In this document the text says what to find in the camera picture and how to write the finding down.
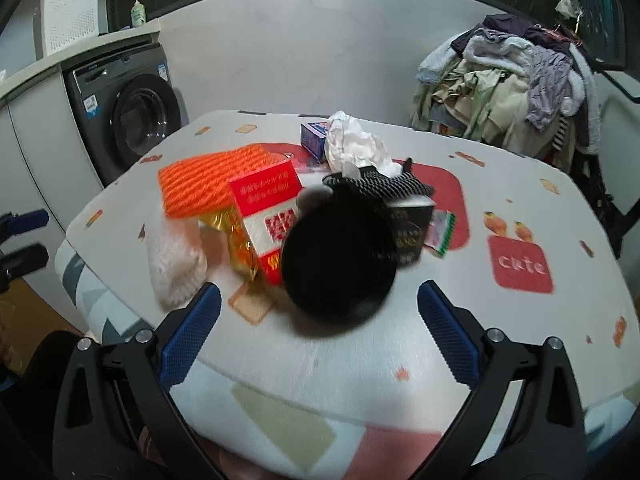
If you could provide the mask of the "black round lid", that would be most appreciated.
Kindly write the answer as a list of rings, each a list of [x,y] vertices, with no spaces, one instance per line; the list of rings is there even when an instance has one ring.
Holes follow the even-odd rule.
[[[298,310],[330,325],[362,323],[380,310],[396,278],[390,208],[337,188],[296,221],[281,256],[282,284]]]

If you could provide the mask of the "blue small box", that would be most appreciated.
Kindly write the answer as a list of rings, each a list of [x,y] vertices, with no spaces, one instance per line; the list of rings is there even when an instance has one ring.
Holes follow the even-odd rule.
[[[326,161],[326,136],[329,125],[323,122],[303,122],[300,125],[300,145],[317,162]]]

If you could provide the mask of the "red and white carton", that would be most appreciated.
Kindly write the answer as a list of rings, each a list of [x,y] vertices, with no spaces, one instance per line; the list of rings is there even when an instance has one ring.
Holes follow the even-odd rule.
[[[303,189],[290,160],[282,160],[229,183],[235,208],[265,281],[282,284],[281,252],[299,217],[296,198]]]

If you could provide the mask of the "white counter top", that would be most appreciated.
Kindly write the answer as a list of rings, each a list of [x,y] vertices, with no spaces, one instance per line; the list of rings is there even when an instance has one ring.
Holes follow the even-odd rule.
[[[157,18],[136,28],[119,30],[118,32],[110,32],[109,34],[80,40],[77,44],[72,44],[61,51],[40,58],[35,63],[9,76],[1,84],[1,99],[6,101],[13,93],[21,94],[25,88],[30,86],[33,80],[41,79],[50,70],[57,70],[58,68],[65,70],[66,65],[74,65],[76,63],[76,58],[81,60],[95,58],[96,56],[101,56],[102,51],[117,50],[125,44],[138,44],[148,40],[154,41],[160,34],[161,29],[160,20]]]

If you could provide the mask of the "green red clear wrapper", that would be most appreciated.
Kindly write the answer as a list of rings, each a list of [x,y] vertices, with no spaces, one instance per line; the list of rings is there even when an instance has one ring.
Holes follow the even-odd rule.
[[[456,224],[456,216],[451,211],[434,210],[428,226],[424,246],[434,255],[442,257],[446,254],[452,231]]]

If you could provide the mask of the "white foam net sleeve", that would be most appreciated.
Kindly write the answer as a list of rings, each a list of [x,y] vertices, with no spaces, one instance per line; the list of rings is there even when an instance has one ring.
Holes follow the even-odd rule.
[[[145,222],[151,286],[165,309],[190,300],[206,281],[207,258],[196,219],[169,219],[162,205]]]

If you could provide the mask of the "orange foam fruit net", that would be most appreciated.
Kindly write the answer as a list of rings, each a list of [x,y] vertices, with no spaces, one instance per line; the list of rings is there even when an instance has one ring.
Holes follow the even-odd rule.
[[[198,217],[233,205],[229,182],[269,167],[279,159],[260,144],[178,160],[158,172],[169,219]]]

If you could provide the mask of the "green soap pump bottle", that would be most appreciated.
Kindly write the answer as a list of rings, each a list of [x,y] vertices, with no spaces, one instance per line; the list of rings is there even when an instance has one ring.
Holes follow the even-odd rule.
[[[145,6],[140,0],[134,0],[130,10],[130,20],[132,27],[140,27],[146,23]]]

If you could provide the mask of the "white paper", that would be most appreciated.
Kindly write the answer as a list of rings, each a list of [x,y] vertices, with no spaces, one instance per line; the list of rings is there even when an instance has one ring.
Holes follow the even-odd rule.
[[[382,139],[364,131],[355,117],[342,110],[328,119],[324,141],[326,162],[334,174],[353,176],[355,169],[373,167],[385,177],[397,177],[402,166],[394,162]]]

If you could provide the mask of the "pile of clothes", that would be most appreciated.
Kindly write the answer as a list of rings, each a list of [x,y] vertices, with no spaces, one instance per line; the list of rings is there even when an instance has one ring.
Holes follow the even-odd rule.
[[[553,28],[488,14],[445,40],[418,67],[411,105],[416,130],[538,158],[562,171],[597,154],[602,126],[582,8],[561,0]]]

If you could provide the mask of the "gold foil wrapper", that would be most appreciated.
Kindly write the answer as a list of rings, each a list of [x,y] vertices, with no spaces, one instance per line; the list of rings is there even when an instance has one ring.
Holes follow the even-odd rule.
[[[250,282],[254,281],[259,273],[259,262],[235,206],[200,214],[198,220],[226,234],[232,269]]]

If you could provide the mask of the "white perforated plastic basket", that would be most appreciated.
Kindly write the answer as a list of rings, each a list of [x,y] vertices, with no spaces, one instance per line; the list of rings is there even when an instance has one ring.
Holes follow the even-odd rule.
[[[99,36],[99,0],[40,0],[40,47],[43,56]]]

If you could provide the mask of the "black patterned snack bag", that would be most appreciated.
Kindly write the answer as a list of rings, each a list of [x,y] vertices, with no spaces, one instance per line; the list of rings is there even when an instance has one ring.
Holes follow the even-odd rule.
[[[393,175],[382,174],[375,166],[356,167],[346,162],[341,172],[329,174],[322,183],[332,190],[357,191],[363,196],[378,198],[385,203],[404,200],[412,196],[431,198],[435,189],[412,173],[413,160],[407,158],[401,165],[392,163]]]

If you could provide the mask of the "black cup with gold print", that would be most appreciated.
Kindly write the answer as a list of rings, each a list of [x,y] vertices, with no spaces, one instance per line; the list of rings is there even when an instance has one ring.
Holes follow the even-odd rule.
[[[420,260],[434,206],[434,200],[423,195],[387,204],[395,223],[398,266],[411,266]]]

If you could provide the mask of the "dark grey washing machine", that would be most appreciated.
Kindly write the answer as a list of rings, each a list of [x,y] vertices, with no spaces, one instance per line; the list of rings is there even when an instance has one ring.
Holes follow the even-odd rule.
[[[163,47],[135,44],[64,73],[90,162],[109,185],[182,126]]]

